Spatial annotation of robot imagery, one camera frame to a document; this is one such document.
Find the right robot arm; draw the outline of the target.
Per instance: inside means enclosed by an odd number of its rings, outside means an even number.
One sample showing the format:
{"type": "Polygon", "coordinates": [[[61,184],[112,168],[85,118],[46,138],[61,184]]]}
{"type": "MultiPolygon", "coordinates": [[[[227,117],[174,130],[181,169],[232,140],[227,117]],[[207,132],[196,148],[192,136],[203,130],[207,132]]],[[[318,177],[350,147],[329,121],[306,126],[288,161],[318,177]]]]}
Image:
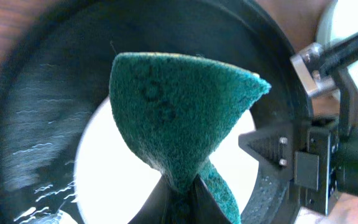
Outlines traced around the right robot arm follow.
{"type": "Polygon", "coordinates": [[[285,197],[328,215],[340,193],[358,196],[358,89],[346,68],[333,72],[339,116],[278,123],[241,134],[239,147],[286,187],[285,197]]]}

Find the pink white plate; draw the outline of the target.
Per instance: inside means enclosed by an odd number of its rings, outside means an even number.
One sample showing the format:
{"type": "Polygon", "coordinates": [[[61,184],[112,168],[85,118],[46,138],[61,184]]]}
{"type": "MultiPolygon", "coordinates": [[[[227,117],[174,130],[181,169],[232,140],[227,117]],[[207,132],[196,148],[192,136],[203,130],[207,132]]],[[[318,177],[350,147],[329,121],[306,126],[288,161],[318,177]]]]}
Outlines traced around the pink white plate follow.
{"type": "MultiPolygon", "coordinates": [[[[201,172],[214,199],[232,223],[240,223],[254,189],[259,163],[245,153],[239,135],[255,129],[246,111],[201,172]]],[[[75,160],[75,192],[85,223],[128,223],[140,210],[161,174],[128,148],[105,99],[82,135],[75,160]]]]}

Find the green yellow sponge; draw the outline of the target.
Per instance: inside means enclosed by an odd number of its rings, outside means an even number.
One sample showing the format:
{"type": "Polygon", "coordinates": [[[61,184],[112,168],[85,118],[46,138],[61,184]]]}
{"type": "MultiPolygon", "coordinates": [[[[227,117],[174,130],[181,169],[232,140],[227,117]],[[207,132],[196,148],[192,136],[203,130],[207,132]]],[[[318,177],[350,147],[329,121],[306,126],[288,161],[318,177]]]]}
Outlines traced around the green yellow sponge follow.
{"type": "Polygon", "coordinates": [[[115,124],[131,152],[173,190],[171,223],[193,223],[195,177],[270,88],[258,74],[207,58],[154,52],[115,57],[109,81],[115,124]]]}

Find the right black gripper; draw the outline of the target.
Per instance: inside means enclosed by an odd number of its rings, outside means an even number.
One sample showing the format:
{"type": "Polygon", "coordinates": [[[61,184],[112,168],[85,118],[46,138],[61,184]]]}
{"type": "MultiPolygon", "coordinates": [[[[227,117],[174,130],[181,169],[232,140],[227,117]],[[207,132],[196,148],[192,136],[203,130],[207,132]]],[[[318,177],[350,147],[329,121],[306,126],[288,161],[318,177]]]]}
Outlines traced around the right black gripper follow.
{"type": "Polygon", "coordinates": [[[278,123],[241,134],[239,146],[280,182],[298,204],[328,215],[337,202],[345,141],[358,127],[358,89],[346,68],[333,72],[341,92],[339,116],[278,123]]]}

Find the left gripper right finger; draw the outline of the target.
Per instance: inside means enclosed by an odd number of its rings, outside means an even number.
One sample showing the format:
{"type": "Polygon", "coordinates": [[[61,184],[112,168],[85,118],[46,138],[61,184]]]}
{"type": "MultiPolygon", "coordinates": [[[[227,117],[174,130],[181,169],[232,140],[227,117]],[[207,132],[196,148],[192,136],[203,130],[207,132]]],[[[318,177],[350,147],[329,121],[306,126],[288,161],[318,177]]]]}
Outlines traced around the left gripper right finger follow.
{"type": "Polygon", "coordinates": [[[193,181],[193,223],[231,224],[200,175],[197,175],[193,181]]]}

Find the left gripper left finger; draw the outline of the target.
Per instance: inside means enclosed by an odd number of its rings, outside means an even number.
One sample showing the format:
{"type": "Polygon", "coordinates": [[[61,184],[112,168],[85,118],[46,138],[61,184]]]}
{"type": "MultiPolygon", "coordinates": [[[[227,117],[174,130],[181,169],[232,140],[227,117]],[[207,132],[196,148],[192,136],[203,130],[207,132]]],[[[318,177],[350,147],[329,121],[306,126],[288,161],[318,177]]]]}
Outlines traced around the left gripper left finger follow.
{"type": "Polygon", "coordinates": [[[169,224],[172,222],[173,190],[161,176],[149,197],[128,224],[169,224]]]}

